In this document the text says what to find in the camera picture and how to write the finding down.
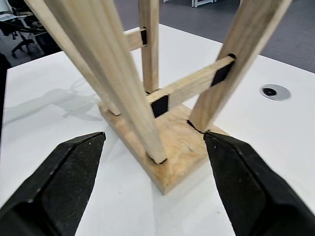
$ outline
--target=plywood block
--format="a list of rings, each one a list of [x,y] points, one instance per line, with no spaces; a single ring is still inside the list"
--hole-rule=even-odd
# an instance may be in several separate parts
[[[155,119],[167,156],[167,160],[162,164],[155,164],[146,154],[122,115],[114,116],[106,110],[103,103],[99,103],[99,109],[163,194],[168,193],[206,160],[209,160],[203,134],[187,124],[190,109],[184,105]],[[212,131],[226,134],[215,126]]]

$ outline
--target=wooden crossbar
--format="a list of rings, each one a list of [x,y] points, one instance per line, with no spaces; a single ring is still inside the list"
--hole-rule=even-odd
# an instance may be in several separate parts
[[[168,96],[167,110],[169,111],[193,96],[207,90],[213,81],[215,73],[221,68],[234,62],[234,60],[234,58],[226,56],[201,70],[151,93],[147,96],[147,101],[152,104],[155,101]]]
[[[146,46],[146,44],[143,43],[141,34],[144,34],[146,37],[146,29],[140,29],[135,32],[125,33],[129,44],[129,51]]]

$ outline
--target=black tape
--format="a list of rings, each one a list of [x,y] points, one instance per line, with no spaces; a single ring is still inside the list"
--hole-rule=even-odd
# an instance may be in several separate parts
[[[142,39],[142,44],[143,45],[146,45],[148,43],[148,40],[147,40],[147,30],[141,30],[140,31],[140,34],[141,34],[141,39]]]
[[[194,128],[195,130],[197,130],[196,129],[196,127],[192,124],[192,122],[188,119],[187,120],[187,124],[189,124],[192,128]]]
[[[155,118],[163,115],[165,112],[168,112],[168,95],[165,95],[151,103],[151,108]]]
[[[236,59],[235,55],[229,54],[230,57]],[[232,65],[235,61],[232,61],[229,65],[226,65],[225,67],[222,67],[221,69],[217,70],[215,77],[213,78],[212,84],[210,87],[222,82],[225,80],[227,74],[229,73],[230,69],[232,68]]]

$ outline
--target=stool leg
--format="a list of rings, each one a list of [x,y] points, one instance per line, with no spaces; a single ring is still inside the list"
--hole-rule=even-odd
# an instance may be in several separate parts
[[[72,60],[73,64],[86,78],[91,87],[96,91],[99,98],[106,104],[108,109],[114,114],[119,115],[120,111],[110,101],[110,98],[106,92],[106,89],[99,83],[92,73],[85,60],[73,45],[70,38],[64,32],[62,27],[59,25],[51,11],[43,0],[26,0],[26,3],[30,9],[35,13],[36,17],[41,21],[45,28],[49,31],[50,35],[57,41],[58,45]]]
[[[148,155],[156,163],[166,160],[114,2],[45,0],[45,3],[106,88]]]
[[[140,29],[146,28],[147,45],[141,48],[143,84],[147,92],[158,90],[159,0],[138,0]]]
[[[236,13],[218,59],[234,54],[235,63],[226,79],[200,94],[189,121],[204,132],[209,129],[215,115],[261,52],[280,22],[291,0],[243,0]]]

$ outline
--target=wood grain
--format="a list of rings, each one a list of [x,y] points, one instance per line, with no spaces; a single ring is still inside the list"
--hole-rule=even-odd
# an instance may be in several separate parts
[[[147,156],[122,116],[112,115],[102,103],[99,104],[99,109],[163,194],[168,193],[205,161],[209,161],[203,135],[187,124],[190,109],[184,105],[155,119],[167,155],[167,160],[159,165]],[[211,131],[227,135],[216,126],[213,126]]]
[[[72,41],[66,35],[64,30],[61,28],[59,23],[56,21],[55,17],[48,9],[47,5],[43,0],[26,0],[25,1],[30,9],[33,11],[35,16],[40,20],[40,22],[45,26],[49,34],[58,43],[60,48],[67,54],[71,59],[76,68],[81,72],[90,86],[98,94],[99,98],[106,104],[108,109],[114,114],[119,115],[120,112],[117,107],[111,102],[106,88],[101,86],[100,82],[94,76],[93,72],[86,64],[81,54],[73,45]]]
[[[145,29],[140,29],[131,33],[125,33],[125,36],[127,37],[127,41],[129,44],[129,51],[142,48],[145,46],[142,42],[142,37],[141,37],[142,31],[145,31]]]
[[[147,96],[149,103],[168,95],[168,109],[181,105],[186,100],[208,89],[217,70],[232,63],[234,58],[226,56],[213,64],[198,70]]]
[[[140,28],[147,30],[147,46],[141,48],[143,84],[147,92],[158,89],[158,0],[138,0]]]
[[[146,152],[156,163],[164,161],[162,141],[113,1],[45,2]]]
[[[222,109],[277,27],[291,0],[243,0],[236,13],[218,59],[234,54],[236,61],[227,78],[204,91],[189,120],[204,132]]]

